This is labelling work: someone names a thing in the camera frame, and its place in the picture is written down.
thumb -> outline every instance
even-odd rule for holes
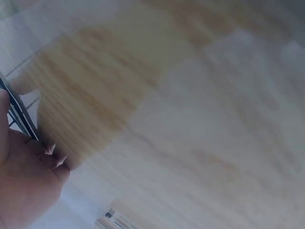
[[[0,163],[7,157],[9,122],[7,113],[10,108],[9,94],[0,89]]]

finger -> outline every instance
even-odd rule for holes
[[[67,154],[59,150],[58,147],[55,147],[53,150],[53,156],[56,157],[59,162],[63,162],[67,157]]]
[[[53,169],[53,173],[62,184],[66,183],[70,177],[70,170],[65,165]]]
[[[7,157],[9,152],[9,121],[7,117],[9,107],[9,94],[5,90],[0,89],[0,163]]]
[[[27,143],[27,146],[30,148],[31,152],[37,157],[40,157],[41,155],[44,155],[46,153],[46,148],[39,141],[31,140]]]
[[[44,154],[39,157],[39,160],[50,170],[53,170],[57,167],[58,161],[52,156],[48,154]]]
[[[69,168],[69,170],[76,170],[82,164],[82,160],[76,155],[68,155],[63,164]]]
[[[0,89],[0,111],[7,115],[10,109],[10,96],[7,91]]]
[[[12,130],[10,129],[10,135],[14,139],[14,142],[16,144],[27,144],[28,142],[34,140],[34,138],[25,135],[24,133],[18,131],[18,130]]]

white tile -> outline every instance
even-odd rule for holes
[[[13,129],[13,130],[21,131],[21,129],[19,128],[19,126],[18,126],[16,123],[14,123],[13,125],[11,125],[10,128]]]
[[[8,114],[8,120],[9,120],[9,124],[11,124],[13,122],[12,117],[10,116],[10,114]]]

hand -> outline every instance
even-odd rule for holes
[[[40,142],[9,129],[9,106],[0,89],[0,228],[23,229],[55,204],[70,171]]]

wooden table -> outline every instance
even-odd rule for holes
[[[38,133],[74,185],[125,202],[143,229],[300,229],[299,7],[129,1],[54,39],[9,86],[40,91]]]

